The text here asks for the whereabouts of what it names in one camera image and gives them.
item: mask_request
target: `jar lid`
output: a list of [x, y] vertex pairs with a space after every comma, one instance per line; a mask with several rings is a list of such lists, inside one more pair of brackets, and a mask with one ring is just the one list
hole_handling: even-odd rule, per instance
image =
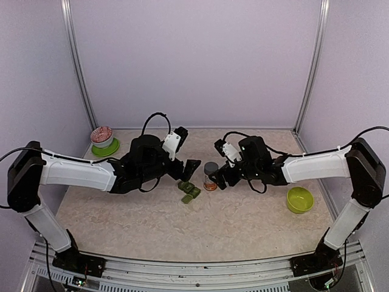
[[204, 165], [204, 173], [206, 175], [210, 175], [210, 174], [214, 173], [215, 171], [217, 171], [217, 169], [219, 169], [219, 166], [215, 162], [207, 162]]

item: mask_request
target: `speckled tabletop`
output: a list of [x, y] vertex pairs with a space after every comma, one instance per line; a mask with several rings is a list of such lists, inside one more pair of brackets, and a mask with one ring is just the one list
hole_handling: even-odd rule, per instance
[[[263, 259], [312, 251], [332, 219], [317, 181], [303, 181], [312, 192], [315, 205], [308, 213], [293, 214], [286, 207], [286, 193], [295, 186], [269, 186], [260, 195], [245, 181], [225, 190], [208, 192], [202, 188], [203, 166], [207, 161], [220, 165], [224, 159], [213, 143], [228, 130], [189, 130], [177, 158], [201, 159], [202, 165], [191, 182], [201, 194], [190, 204], [181, 202], [184, 193], [169, 176], [150, 193], [138, 190], [113, 195], [99, 190], [70, 187], [57, 213], [82, 251], [130, 259], [173, 262], [225, 262]], [[262, 136], [278, 150], [301, 153], [290, 131], [244, 130]], [[165, 130], [148, 130], [161, 139]], [[119, 158], [129, 149], [138, 130], [116, 130], [121, 141]], [[236, 145], [241, 137], [231, 135]], [[95, 159], [90, 150], [85, 156]], [[143, 185], [149, 189], [154, 181]], [[261, 188], [260, 182], [254, 183]]]

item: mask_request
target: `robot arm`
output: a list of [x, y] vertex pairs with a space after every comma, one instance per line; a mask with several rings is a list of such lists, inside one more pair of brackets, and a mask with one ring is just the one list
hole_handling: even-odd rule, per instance
[[294, 276], [331, 269], [335, 264], [340, 266], [339, 248], [382, 199], [386, 169], [367, 142], [358, 138], [337, 151], [301, 156], [285, 154], [275, 159], [271, 158], [261, 137], [241, 140], [240, 151], [231, 147], [223, 140], [215, 143], [215, 148], [227, 157], [227, 162], [209, 177], [221, 189], [227, 184], [232, 187], [241, 179], [259, 179], [265, 185], [285, 186], [305, 179], [351, 178], [354, 189], [351, 199], [320, 240], [315, 253], [291, 259]]
[[182, 127], [163, 141], [143, 134], [132, 141], [121, 159], [101, 161], [58, 155], [42, 150], [39, 142], [29, 142], [29, 150], [23, 150], [9, 168], [8, 204], [50, 243], [57, 255], [54, 266], [81, 274], [88, 266], [90, 275], [101, 277], [105, 260], [78, 252], [72, 234], [59, 225], [39, 196], [39, 186], [61, 184], [128, 193], [135, 189], [147, 192], [141, 189], [142, 184], [152, 179], [159, 182], [165, 174], [188, 181], [201, 162], [188, 160], [184, 167], [175, 157], [187, 136], [188, 131]]

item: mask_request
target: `green plate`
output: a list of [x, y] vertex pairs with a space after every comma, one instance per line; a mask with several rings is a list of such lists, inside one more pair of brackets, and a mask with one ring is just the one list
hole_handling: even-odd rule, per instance
[[105, 157], [114, 154], [120, 146], [118, 139], [114, 138], [111, 145], [105, 148], [97, 148], [95, 145], [92, 146], [92, 153], [97, 157]]

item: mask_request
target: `purple-white wall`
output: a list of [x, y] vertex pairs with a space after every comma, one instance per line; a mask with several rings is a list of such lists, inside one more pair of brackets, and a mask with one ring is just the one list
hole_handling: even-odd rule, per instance
[[292, 128], [320, 3], [72, 1], [98, 122], [141, 127], [163, 111], [187, 127]]
[[[389, 2], [331, 0], [301, 137], [309, 151], [323, 150], [343, 145], [375, 125], [389, 126]], [[363, 137], [389, 169], [389, 133], [376, 131]], [[341, 210], [350, 199], [349, 180], [329, 179], [326, 185]], [[386, 200], [370, 212], [357, 233], [379, 292], [389, 289], [388, 225]]]
[[[0, 1], [0, 156], [30, 140], [82, 155], [89, 124], [72, 67], [58, 1]], [[7, 205], [7, 169], [0, 163], [0, 204]], [[63, 187], [42, 188], [56, 212]], [[0, 290], [15, 291], [35, 234], [12, 210], [0, 210]]]

